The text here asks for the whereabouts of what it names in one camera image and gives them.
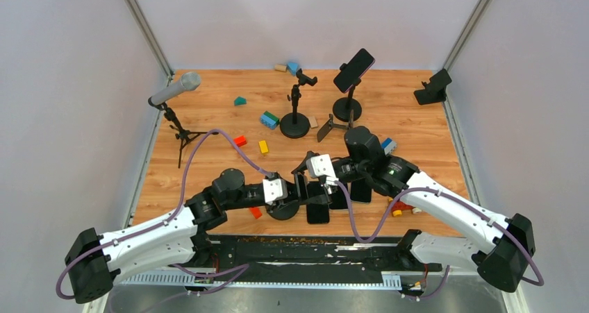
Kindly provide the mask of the black stand of phone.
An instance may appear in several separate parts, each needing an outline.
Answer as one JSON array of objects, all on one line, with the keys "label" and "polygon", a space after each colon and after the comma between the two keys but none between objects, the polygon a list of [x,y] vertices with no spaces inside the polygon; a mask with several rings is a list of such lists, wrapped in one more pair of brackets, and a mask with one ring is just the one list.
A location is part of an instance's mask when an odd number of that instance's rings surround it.
[{"label": "black stand of phone", "polygon": [[299,100],[302,97],[300,87],[304,85],[314,86],[317,83],[317,77],[310,78],[298,69],[295,73],[297,84],[292,86],[291,92],[287,99],[291,102],[292,112],[286,114],[280,120],[280,130],[282,134],[290,139],[304,137],[310,130],[310,122],[304,114],[298,111]]}]

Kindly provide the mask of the black desk phone stand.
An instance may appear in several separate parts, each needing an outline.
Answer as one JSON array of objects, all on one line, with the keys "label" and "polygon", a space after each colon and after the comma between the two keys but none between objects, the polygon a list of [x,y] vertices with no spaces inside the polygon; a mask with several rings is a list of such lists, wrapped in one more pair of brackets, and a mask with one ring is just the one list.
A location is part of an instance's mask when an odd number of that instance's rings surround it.
[{"label": "black desk phone stand", "polygon": [[447,100],[447,86],[452,79],[446,69],[441,69],[432,77],[429,82],[422,82],[423,88],[413,92],[419,105],[442,103]]}]

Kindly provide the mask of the purple-edged phone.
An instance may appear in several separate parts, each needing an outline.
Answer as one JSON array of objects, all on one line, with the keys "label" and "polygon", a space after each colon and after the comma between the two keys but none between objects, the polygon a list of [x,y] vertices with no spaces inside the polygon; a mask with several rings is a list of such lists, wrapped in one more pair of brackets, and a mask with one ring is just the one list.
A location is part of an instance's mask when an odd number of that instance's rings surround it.
[{"label": "purple-edged phone", "polygon": [[333,79],[334,85],[340,92],[347,93],[374,63],[375,58],[366,49],[360,49],[348,63],[340,67],[340,72]]}]

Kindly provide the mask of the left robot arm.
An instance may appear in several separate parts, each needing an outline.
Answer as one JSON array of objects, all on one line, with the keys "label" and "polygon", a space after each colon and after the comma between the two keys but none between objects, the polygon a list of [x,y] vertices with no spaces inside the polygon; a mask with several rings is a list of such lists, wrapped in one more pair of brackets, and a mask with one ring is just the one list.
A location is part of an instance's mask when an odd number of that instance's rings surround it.
[{"label": "left robot arm", "polygon": [[114,232],[99,234],[95,228],[80,232],[58,279],[68,279],[73,293],[64,294],[60,284],[56,292],[63,299],[88,303],[144,271],[189,261],[206,266],[213,257],[206,233],[226,222],[227,211],[264,207],[272,218],[287,220],[301,205],[327,201],[320,184],[307,181],[303,174],[295,174],[293,182],[272,174],[248,185],[242,171],[226,169],[177,210]]}]

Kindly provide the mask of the black round pole stand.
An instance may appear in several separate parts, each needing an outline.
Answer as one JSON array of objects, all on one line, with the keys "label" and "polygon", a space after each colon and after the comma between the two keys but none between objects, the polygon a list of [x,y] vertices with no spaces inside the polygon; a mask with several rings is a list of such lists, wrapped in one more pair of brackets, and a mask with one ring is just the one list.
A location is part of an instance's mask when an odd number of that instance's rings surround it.
[{"label": "black round pole stand", "polygon": [[361,83],[361,79],[356,81],[356,84],[351,87],[351,89],[347,93],[345,98],[338,99],[333,104],[333,114],[340,120],[348,122],[352,117],[354,120],[358,118],[358,116],[353,113],[354,110],[359,109],[362,112],[361,104],[354,99],[354,91],[356,87]]}]

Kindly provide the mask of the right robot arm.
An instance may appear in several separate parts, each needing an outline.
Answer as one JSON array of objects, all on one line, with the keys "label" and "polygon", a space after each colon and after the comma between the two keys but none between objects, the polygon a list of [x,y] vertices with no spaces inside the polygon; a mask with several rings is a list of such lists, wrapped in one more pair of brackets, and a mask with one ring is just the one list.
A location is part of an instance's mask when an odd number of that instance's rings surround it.
[{"label": "right robot arm", "polygon": [[515,213],[507,217],[485,209],[436,182],[417,165],[386,153],[376,135],[364,126],[344,135],[348,155],[307,152],[294,174],[309,174],[340,188],[347,200],[347,183],[363,181],[368,190],[430,214],[458,231],[460,237],[439,237],[409,230],[397,249],[405,269],[439,263],[476,271],[493,287],[513,293],[521,282],[541,287],[545,280],[533,261],[536,252],[531,220]]}]

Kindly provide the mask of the black ball-joint phone stand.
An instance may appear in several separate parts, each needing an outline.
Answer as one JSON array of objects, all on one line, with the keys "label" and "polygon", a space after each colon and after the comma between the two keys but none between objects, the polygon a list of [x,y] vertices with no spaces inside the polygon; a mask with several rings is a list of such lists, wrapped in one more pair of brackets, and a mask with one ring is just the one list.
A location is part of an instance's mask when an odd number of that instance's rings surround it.
[{"label": "black ball-joint phone stand", "polygon": [[285,221],[293,218],[299,211],[298,201],[279,201],[273,205],[265,206],[266,212],[271,218]]}]

